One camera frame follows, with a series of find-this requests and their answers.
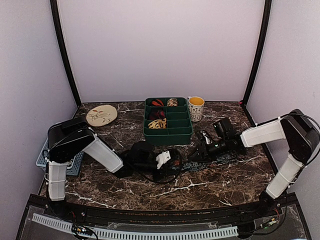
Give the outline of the dark floral necktie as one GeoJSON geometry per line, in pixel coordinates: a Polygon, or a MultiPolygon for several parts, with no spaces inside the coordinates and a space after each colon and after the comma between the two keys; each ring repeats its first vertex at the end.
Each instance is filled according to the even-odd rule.
{"type": "Polygon", "coordinates": [[[226,154],[219,154],[216,156],[215,159],[209,159],[209,162],[195,162],[195,161],[188,161],[185,155],[179,156],[177,159],[177,163],[172,163],[168,169],[170,171],[178,172],[197,172],[200,170],[204,170],[207,168],[211,168],[215,165],[225,165],[229,163],[235,162],[239,156],[235,152],[226,153],[226,154]]]}

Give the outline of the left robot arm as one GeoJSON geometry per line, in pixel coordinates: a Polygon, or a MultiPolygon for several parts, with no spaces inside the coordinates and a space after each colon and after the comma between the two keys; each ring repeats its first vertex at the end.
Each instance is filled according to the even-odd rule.
{"type": "Polygon", "coordinates": [[[81,117],[52,125],[47,131],[47,143],[48,150],[44,154],[47,157],[47,194],[52,201],[51,210],[60,218],[67,218],[71,213],[70,206],[63,201],[67,168],[79,153],[87,154],[119,179],[137,173],[152,183],[168,184],[183,168],[178,150],[155,154],[153,146],[146,141],[138,141],[129,150],[117,153],[81,117]]]}

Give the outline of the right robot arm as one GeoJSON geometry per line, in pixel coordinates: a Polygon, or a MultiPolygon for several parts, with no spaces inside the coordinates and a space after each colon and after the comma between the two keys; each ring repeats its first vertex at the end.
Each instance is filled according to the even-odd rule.
{"type": "Polygon", "coordinates": [[[236,130],[227,117],[215,122],[213,127],[219,139],[214,141],[207,131],[200,131],[200,144],[188,156],[189,161],[208,163],[230,153],[245,155],[247,149],[258,145],[286,143],[287,157],[263,191],[266,198],[255,205],[255,213],[260,217],[274,210],[273,200],[294,184],[303,169],[320,153],[320,125],[300,109],[243,131],[236,130]]]}

